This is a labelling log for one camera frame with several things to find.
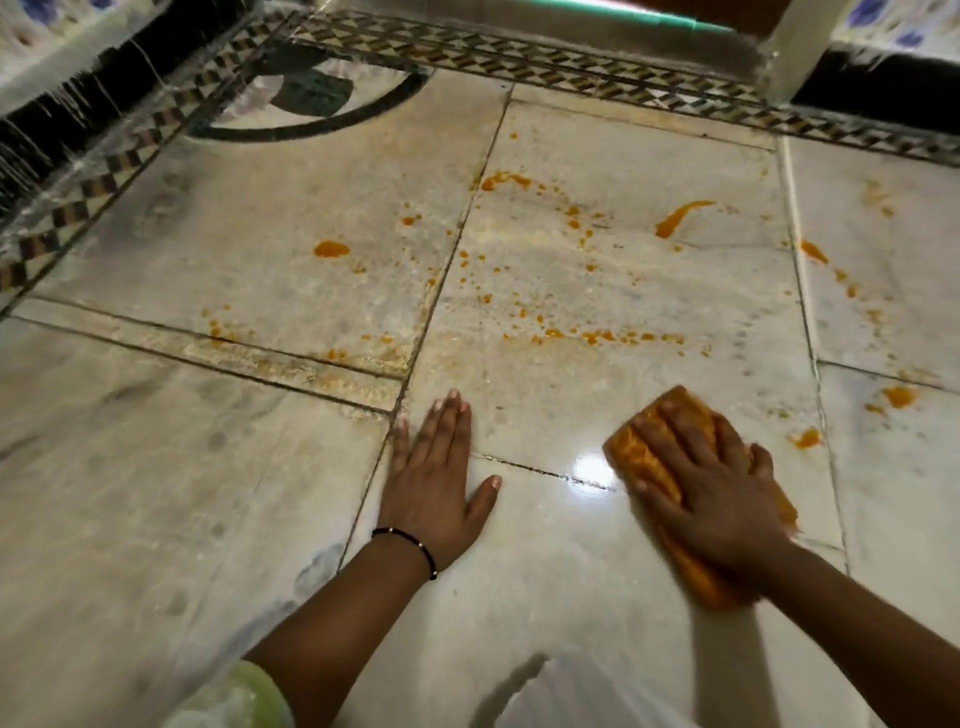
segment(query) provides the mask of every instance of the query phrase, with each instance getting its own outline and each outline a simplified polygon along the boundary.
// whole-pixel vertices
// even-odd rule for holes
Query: decorative border
[[[289,12],[252,16],[197,74],[168,87],[156,102],[156,110],[112,145],[113,151],[102,157],[96,152],[90,155],[83,176],[70,181],[69,192],[58,196],[54,206],[30,227],[24,230],[19,221],[14,221],[0,235],[0,255],[6,251],[0,259],[0,304],[12,298],[0,308],[0,316],[15,303],[15,292],[22,292],[53,267],[201,105],[219,96],[291,17],[297,16]],[[21,220],[33,220],[36,215],[36,211],[28,211]]]
[[[771,107],[749,84],[358,11],[315,15],[293,39],[520,84],[960,166],[960,137],[810,109]]]

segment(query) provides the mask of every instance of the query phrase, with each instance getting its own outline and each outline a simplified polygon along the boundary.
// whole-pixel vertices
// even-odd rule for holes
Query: beaded bracelet
[[[375,528],[370,537],[379,536],[381,533],[392,533],[401,539],[406,539],[419,548],[423,552],[423,555],[426,556],[427,563],[430,565],[430,581],[437,578],[437,562],[433,560],[433,556],[430,555],[430,552],[426,550],[426,546],[424,546],[419,539],[411,536],[406,531],[401,531],[399,528]]]

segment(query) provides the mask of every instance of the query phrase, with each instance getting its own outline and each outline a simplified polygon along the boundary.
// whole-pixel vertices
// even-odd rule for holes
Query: wet floor
[[[960,641],[956,170],[310,63],[353,91],[264,77],[0,324],[10,725],[156,721],[366,541],[393,416],[451,386],[502,495],[345,725],[488,725],[576,652],[707,728],[866,728],[797,628],[691,607],[637,526],[600,446],[677,383],[774,453],[804,544]]]

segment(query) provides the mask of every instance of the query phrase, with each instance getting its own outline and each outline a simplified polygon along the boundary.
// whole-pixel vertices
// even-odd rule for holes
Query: grout line
[[[503,111],[500,114],[500,120],[496,124],[496,129],[493,131],[491,136],[490,146],[487,148],[487,153],[484,155],[483,167],[480,169],[479,179],[483,180],[484,173],[487,171],[487,166],[490,163],[490,155],[493,151],[493,145],[496,143],[496,139],[500,136],[500,128],[503,126],[503,120],[507,115],[507,108],[510,106],[510,99],[514,93],[514,86],[516,84],[511,84],[510,88],[507,89],[506,97],[503,101]],[[440,276],[440,280],[437,281],[435,286],[437,290],[437,296],[434,298],[433,303],[430,304],[430,310],[427,312],[426,321],[423,324],[423,332],[420,335],[420,340],[417,342],[417,345],[414,347],[413,353],[410,355],[409,362],[407,364],[407,375],[403,380],[403,384],[400,386],[400,392],[396,397],[396,406],[394,407],[394,412],[391,416],[391,423],[400,413],[400,409],[403,406],[403,400],[407,395],[407,389],[410,387],[410,380],[413,378],[414,369],[417,366],[417,360],[420,358],[420,350],[423,348],[423,342],[426,341],[427,331],[430,329],[430,324],[433,322],[434,311],[437,310],[437,305],[440,303],[440,296],[444,291],[444,284],[446,283],[446,277],[450,272],[450,268],[453,266],[454,261],[457,257],[457,249],[460,248],[460,241],[463,239],[464,230],[467,229],[467,221],[470,216],[470,211],[473,210],[473,200],[477,195],[477,191],[480,189],[480,182],[476,184],[475,187],[470,191],[470,197],[467,202],[467,211],[464,212],[464,219],[462,224],[458,225],[457,239],[453,243],[453,249],[450,251],[450,258],[447,260],[446,265],[444,266],[444,274]]]
[[[200,341],[222,341],[226,344],[234,344],[236,346],[246,347],[248,349],[254,349],[254,350],[257,350],[258,352],[275,353],[281,356],[289,356],[294,359],[306,359],[307,361],[313,361],[313,362],[316,362],[317,364],[323,364],[329,367],[336,367],[337,369],[346,369],[350,372],[355,372],[356,374],[374,376],[380,379],[389,379],[391,381],[400,381],[400,382],[402,382],[405,379],[404,375],[382,374],[379,372],[374,372],[369,369],[363,369],[362,367],[357,367],[352,364],[344,364],[343,362],[338,362],[338,361],[329,361],[328,359],[318,359],[316,356],[310,356],[309,354],[285,352],[282,349],[272,349],[271,347],[264,347],[258,344],[250,344],[248,342],[243,342],[243,341],[234,341],[232,339],[225,339],[219,336],[210,336],[209,334],[201,333],[199,331],[192,331],[188,328],[177,328],[177,327],[170,326],[168,324],[160,324],[156,321],[144,321],[142,319],[134,319],[132,316],[127,316],[126,314],[113,313],[111,311],[101,310],[99,308],[95,308],[94,306],[86,305],[84,303],[74,303],[71,301],[64,301],[64,300],[55,298],[53,296],[43,296],[40,294],[34,294],[30,298],[36,301],[44,301],[46,303],[54,303],[55,305],[63,305],[69,308],[77,308],[81,311],[89,311],[90,313],[95,313],[98,316],[105,316],[107,318],[116,319],[117,321],[124,321],[128,324],[135,324],[137,326],[142,326],[144,328],[157,328],[161,331],[169,331],[171,333],[190,336]],[[33,319],[23,318],[23,320],[30,321],[32,323],[38,323]]]
[[[227,369],[220,369],[219,367],[215,367],[212,364],[205,364],[203,362],[194,361],[193,359],[187,359],[182,356],[174,356],[173,354],[166,353],[166,352],[155,352],[154,350],[147,349],[146,347],[141,347],[136,344],[129,344],[125,341],[116,341],[114,339],[106,338],[106,336],[98,336],[95,333],[88,333],[86,331],[77,331],[73,328],[57,326],[56,324],[48,324],[46,322],[41,322],[41,321],[32,321],[30,319],[25,319],[25,318],[22,318],[21,316],[16,316],[16,315],[12,315],[10,316],[10,318],[13,319],[14,321],[22,321],[26,324],[31,324],[33,326],[49,328],[52,331],[69,333],[69,334],[73,334],[74,336],[82,336],[83,338],[90,339],[92,341],[99,341],[105,344],[112,344],[114,346],[123,347],[124,349],[129,349],[134,352],[142,352],[142,353],[150,354],[152,356],[159,356],[160,358],[163,358],[163,359],[171,359],[172,361],[178,361],[181,364],[188,364],[192,367],[207,369],[210,372],[216,372],[217,374],[235,376],[238,379],[245,379],[247,381],[255,381],[258,384],[265,384],[270,387],[276,387],[277,389],[285,389],[288,392],[296,392],[297,394],[306,395],[308,397],[315,397],[318,400],[327,400],[327,401],[335,402],[337,404],[345,404],[350,407],[356,407],[357,409],[362,409],[367,412],[372,412],[373,414],[385,415],[388,419],[392,417],[392,412],[390,410],[380,409],[379,407],[373,407],[373,406],[370,406],[369,404],[363,404],[361,402],[355,402],[350,400],[343,400],[339,397],[322,394],[320,392],[311,392],[310,390],[300,389],[299,387],[295,387],[290,384],[283,384],[281,382],[272,381],[270,379],[261,379],[258,376],[245,375],[239,372],[231,372],[230,370],[227,370]]]
[[[818,359],[817,359],[817,363],[818,363],[818,364],[825,364],[825,365],[827,365],[827,366],[829,366],[829,367],[838,367],[838,368],[840,368],[840,369],[846,369],[846,370],[848,370],[848,371],[850,371],[850,372],[858,372],[859,374],[862,374],[862,375],[867,375],[867,376],[880,376],[880,377],[882,377],[882,378],[884,378],[884,379],[891,379],[891,380],[893,380],[893,381],[901,381],[901,382],[903,382],[904,384],[909,384],[909,385],[914,386],[914,387],[926,387],[927,389],[935,389],[935,390],[937,390],[938,392],[946,392],[947,394],[951,394],[951,395],[960,395],[960,390],[950,389],[949,387],[944,386],[943,384],[932,384],[932,383],[926,382],[926,381],[915,381],[915,380],[913,380],[913,379],[905,379],[905,378],[903,378],[902,376],[885,374],[885,373],[883,373],[883,372],[875,372],[875,371],[873,371],[873,370],[871,370],[871,369],[864,369],[863,367],[858,367],[858,366],[856,366],[856,365],[854,365],[854,364],[845,364],[845,363],[842,362],[842,361],[833,361],[832,359],[821,359],[821,358],[818,358]]]
[[[492,463],[500,463],[501,465],[509,465],[511,468],[519,468],[522,471],[527,471],[528,473],[536,473],[538,475],[548,475],[550,477],[558,478],[567,483],[576,483],[577,485],[587,486],[588,488],[593,488],[598,491],[603,491],[605,493],[626,493],[625,489],[622,488],[613,488],[608,485],[602,485],[593,480],[584,480],[583,478],[577,477],[576,475],[561,475],[560,473],[551,473],[550,471],[545,471],[540,468],[535,468],[532,465],[521,465],[520,463],[515,463],[512,460],[504,460],[502,457],[497,457],[496,455],[487,455],[483,452],[472,452],[471,457],[479,457],[482,460],[488,460]]]
[[[777,160],[780,168],[780,183],[785,192],[785,205],[787,221],[790,226],[790,242],[793,249],[793,268],[797,276],[797,288],[800,292],[800,308],[804,317],[804,332],[806,334],[807,356],[809,357],[810,369],[813,372],[813,382],[816,387],[817,411],[820,415],[820,431],[823,433],[824,447],[827,448],[827,462],[830,473],[830,489],[833,492],[833,508],[837,514],[837,524],[840,526],[840,544],[843,547],[844,567],[847,576],[850,576],[850,559],[847,555],[847,529],[843,523],[843,511],[840,507],[840,492],[837,489],[839,482],[837,476],[837,463],[834,457],[833,447],[830,446],[829,429],[827,422],[827,410],[824,408],[823,387],[820,381],[820,368],[817,366],[817,352],[814,339],[816,338],[816,321],[812,319],[813,313],[810,310],[810,289],[807,285],[806,275],[804,274],[804,264],[801,259],[803,252],[800,248],[800,242],[803,239],[803,228],[800,221],[800,206],[797,204],[797,188],[794,183],[793,163],[790,157],[790,149],[787,145],[786,137],[779,137],[777,140]]]

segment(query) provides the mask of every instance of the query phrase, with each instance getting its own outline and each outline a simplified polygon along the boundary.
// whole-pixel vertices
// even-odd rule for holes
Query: white marble tile
[[[960,395],[830,365],[820,377],[851,575],[960,644]]]
[[[21,302],[13,316],[385,412],[394,409],[400,394],[400,381],[396,378],[370,375],[302,356],[220,341],[190,331],[144,324],[35,297]]]
[[[799,254],[818,356],[960,388],[960,174],[813,141],[785,145],[799,236],[828,261]]]
[[[504,182],[477,197],[406,404],[417,421],[458,387],[477,413],[478,451],[605,481],[604,440],[682,383],[773,452],[805,535],[839,546],[827,451],[794,443],[820,426],[820,413],[793,260],[779,248],[721,247],[729,240],[710,227],[693,231],[699,242],[689,246],[622,224],[672,183],[629,158],[648,134],[670,136],[511,108],[491,167],[559,180],[579,212],[558,212],[534,184]]]
[[[760,149],[774,149],[776,147],[776,138],[771,133],[761,132],[750,127],[741,127],[738,124],[728,124],[712,119],[702,119],[699,116],[685,116],[681,113],[659,109],[635,107],[615,101],[591,99],[575,93],[554,91],[540,86],[517,84],[514,86],[510,98],[512,101],[523,101],[528,104],[577,111],[591,116],[602,116],[605,119],[626,121],[643,127],[666,129],[669,132],[688,136],[706,136],[711,139],[730,141],[734,144],[759,147]]]
[[[493,473],[504,483],[484,533],[414,599],[338,724],[490,726],[531,666],[561,653],[647,683],[707,728],[866,724],[844,676],[772,605],[691,607],[623,493],[479,458],[470,482]],[[364,503],[358,543],[378,500]]]
[[[398,108],[336,133],[178,139],[39,292],[402,374],[507,89],[438,71]],[[348,253],[315,255],[324,241]]]
[[[204,595],[346,540],[386,421],[22,321],[0,350],[5,720],[144,724]],[[210,589],[228,552],[251,593]]]

